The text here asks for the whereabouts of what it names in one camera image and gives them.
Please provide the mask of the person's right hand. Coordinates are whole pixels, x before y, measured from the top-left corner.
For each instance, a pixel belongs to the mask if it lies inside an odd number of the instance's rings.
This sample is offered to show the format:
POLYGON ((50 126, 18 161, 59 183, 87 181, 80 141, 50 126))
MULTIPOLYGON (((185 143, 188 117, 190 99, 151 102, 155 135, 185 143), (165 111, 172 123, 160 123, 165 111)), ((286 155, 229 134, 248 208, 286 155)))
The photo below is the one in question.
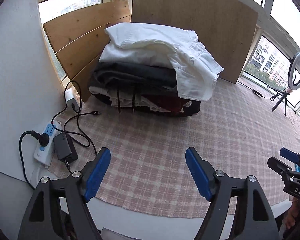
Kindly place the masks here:
POLYGON ((293 227, 296 223, 296 218, 300 215, 300 199, 293 197, 292 198, 292 205, 289 208, 285 218, 283 219, 283 224, 286 230, 293 227))

